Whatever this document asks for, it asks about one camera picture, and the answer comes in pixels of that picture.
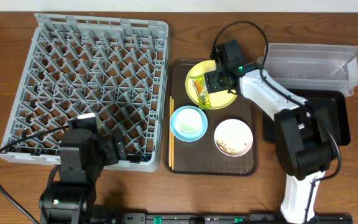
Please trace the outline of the white pink bowl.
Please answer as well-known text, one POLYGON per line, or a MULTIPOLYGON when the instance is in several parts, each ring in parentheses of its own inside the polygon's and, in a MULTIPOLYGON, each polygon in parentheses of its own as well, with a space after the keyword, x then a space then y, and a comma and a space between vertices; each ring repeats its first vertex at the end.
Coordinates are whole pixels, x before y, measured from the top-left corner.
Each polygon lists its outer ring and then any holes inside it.
POLYGON ((253 145, 250 127, 239 119, 226 119, 214 131, 214 143, 224 155, 239 157, 247 154, 253 145))

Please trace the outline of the white cup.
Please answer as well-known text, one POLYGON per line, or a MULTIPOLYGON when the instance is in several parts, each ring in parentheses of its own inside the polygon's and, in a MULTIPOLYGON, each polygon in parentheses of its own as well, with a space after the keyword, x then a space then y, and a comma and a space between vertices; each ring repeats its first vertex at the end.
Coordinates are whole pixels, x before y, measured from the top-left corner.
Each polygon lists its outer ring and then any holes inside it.
POLYGON ((184 133, 195 133, 202 127, 202 117, 193 108, 185 108, 177 114, 175 127, 184 133))

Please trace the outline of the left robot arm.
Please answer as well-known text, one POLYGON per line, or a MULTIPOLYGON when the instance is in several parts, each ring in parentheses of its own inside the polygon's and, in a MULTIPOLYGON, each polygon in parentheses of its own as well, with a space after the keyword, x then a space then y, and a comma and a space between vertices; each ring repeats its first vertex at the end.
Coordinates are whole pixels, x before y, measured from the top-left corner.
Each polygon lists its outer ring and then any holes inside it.
POLYGON ((39 200, 40 223, 119 223, 120 214, 96 205, 96 182, 104 167, 127 157, 123 136, 104 138, 89 129, 62 136, 61 164, 53 168, 39 200))

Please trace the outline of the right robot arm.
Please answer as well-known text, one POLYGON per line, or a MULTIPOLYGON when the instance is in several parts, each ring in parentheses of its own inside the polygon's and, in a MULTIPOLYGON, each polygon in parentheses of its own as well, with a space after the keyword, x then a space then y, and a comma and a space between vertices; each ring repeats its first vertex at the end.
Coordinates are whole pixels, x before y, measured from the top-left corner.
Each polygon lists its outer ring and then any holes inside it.
POLYGON ((254 102, 273 121, 275 149, 287 175, 280 212, 287 223, 317 222, 313 205, 320 182, 342 166, 325 107, 311 108, 307 99, 288 91, 264 69, 247 62, 237 41, 212 46, 216 68, 204 79, 209 93, 226 90, 254 102))

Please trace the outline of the grey dishwasher rack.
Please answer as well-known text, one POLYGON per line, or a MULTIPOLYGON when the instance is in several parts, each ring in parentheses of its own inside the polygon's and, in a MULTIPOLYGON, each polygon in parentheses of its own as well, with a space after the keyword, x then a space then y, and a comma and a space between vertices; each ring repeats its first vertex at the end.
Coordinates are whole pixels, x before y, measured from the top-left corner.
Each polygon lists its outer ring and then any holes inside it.
POLYGON ((0 158, 60 163, 63 126, 85 113, 100 133, 121 133, 115 170, 160 164, 170 53, 164 21, 37 13, 38 22, 2 140, 0 158))

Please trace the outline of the black waste tray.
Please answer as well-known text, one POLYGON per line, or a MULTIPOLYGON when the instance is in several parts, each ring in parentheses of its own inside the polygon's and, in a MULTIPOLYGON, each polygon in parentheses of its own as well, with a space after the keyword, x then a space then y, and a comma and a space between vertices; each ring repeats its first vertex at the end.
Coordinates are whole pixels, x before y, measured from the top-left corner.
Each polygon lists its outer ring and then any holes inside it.
POLYGON ((290 92, 307 100, 312 111, 306 115, 303 108, 282 111, 273 116, 263 113, 264 138, 274 142, 277 150, 303 151, 317 147, 330 148, 330 140, 338 146, 351 141, 346 101, 340 91, 297 90, 290 92))

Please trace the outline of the yellow plate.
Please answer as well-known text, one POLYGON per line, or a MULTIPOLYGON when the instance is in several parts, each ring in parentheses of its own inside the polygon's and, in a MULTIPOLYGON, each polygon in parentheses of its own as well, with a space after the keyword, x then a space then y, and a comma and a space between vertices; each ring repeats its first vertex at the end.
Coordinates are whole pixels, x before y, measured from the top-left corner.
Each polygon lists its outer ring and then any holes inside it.
MULTIPOLYGON (((198 97, 190 78, 197 75, 203 75, 205 72, 210 72, 215 69, 216 63, 214 60, 205 60, 194 65, 188 72, 185 80, 185 88, 187 95, 196 105, 198 105, 198 97)), ((210 94, 209 99, 211 102, 211 110, 218 110, 229 106, 236 99, 236 97, 237 95, 227 93, 226 91, 210 94)))

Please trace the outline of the wooden chopstick left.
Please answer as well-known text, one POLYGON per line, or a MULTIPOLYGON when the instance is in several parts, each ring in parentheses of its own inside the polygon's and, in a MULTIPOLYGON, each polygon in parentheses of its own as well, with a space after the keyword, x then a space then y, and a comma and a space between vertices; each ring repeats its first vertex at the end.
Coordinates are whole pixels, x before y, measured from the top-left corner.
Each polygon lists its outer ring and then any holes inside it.
MULTIPOLYGON (((172 96, 169 101, 169 118, 172 116, 172 96)), ((172 132, 170 130, 170 120, 168 122, 168 166, 172 167, 172 132)))

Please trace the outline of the blue bowl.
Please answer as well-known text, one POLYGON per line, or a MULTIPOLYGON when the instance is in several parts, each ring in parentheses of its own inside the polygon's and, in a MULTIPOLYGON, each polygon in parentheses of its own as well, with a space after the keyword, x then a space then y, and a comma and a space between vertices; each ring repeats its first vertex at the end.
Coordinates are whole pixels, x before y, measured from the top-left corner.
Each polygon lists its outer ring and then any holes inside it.
POLYGON ((207 119, 205 113, 201 109, 199 109, 198 107, 195 107, 195 106, 190 106, 190 105, 182 106, 182 107, 178 108, 177 110, 175 110, 170 118, 170 129, 171 129, 173 135, 181 141, 185 141, 185 142, 197 141, 204 136, 204 134, 207 131, 207 128, 208 128, 208 119, 207 119), (197 110, 202 117, 202 127, 195 133, 184 133, 184 132, 179 131, 175 127, 176 120, 177 120, 177 114, 185 108, 193 108, 193 109, 197 110))

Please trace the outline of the brown serving tray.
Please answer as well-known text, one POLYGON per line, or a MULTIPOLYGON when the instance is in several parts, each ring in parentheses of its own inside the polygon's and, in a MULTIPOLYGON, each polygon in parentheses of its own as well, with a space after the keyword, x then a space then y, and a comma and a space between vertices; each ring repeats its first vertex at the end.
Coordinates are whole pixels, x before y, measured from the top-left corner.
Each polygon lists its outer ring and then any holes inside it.
MULTIPOLYGON (((195 105, 185 90, 185 79, 191 68, 199 62, 199 60, 179 59, 172 64, 168 82, 174 110, 178 110, 182 106, 195 105)), ((257 108, 255 105, 243 97, 237 97, 223 109, 206 110, 204 113, 208 119, 208 128, 203 137, 194 142, 174 139, 171 171, 178 174, 231 176, 253 174, 259 166, 257 108), (231 118, 245 122, 253 135, 251 149, 239 157, 223 154, 216 147, 214 141, 214 131, 217 125, 231 118)))

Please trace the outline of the clear plastic bin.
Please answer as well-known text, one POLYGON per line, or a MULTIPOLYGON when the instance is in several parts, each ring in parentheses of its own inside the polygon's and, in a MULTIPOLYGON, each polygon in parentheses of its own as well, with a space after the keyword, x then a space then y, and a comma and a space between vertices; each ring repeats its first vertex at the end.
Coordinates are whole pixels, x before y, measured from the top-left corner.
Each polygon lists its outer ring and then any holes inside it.
POLYGON ((264 69, 287 89, 351 96, 358 86, 358 46, 270 43, 264 69))

